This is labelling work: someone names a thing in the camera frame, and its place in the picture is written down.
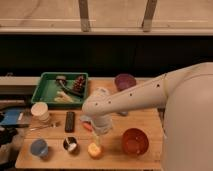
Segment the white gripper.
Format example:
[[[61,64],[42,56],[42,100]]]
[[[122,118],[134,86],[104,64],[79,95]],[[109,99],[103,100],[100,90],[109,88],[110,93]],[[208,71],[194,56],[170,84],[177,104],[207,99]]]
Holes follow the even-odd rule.
[[[94,116],[91,118],[93,128],[93,141],[97,146],[100,145],[100,136],[108,133],[112,129],[112,119],[110,115]]]

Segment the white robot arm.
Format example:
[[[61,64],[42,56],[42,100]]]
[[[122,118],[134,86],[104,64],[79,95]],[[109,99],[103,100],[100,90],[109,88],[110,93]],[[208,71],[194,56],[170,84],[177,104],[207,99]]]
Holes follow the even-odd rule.
[[[163,171],[213,171],[213,62],[162,74],[124,91],[94,91],[82,111],[102,134],[113,112],[163,108]]]

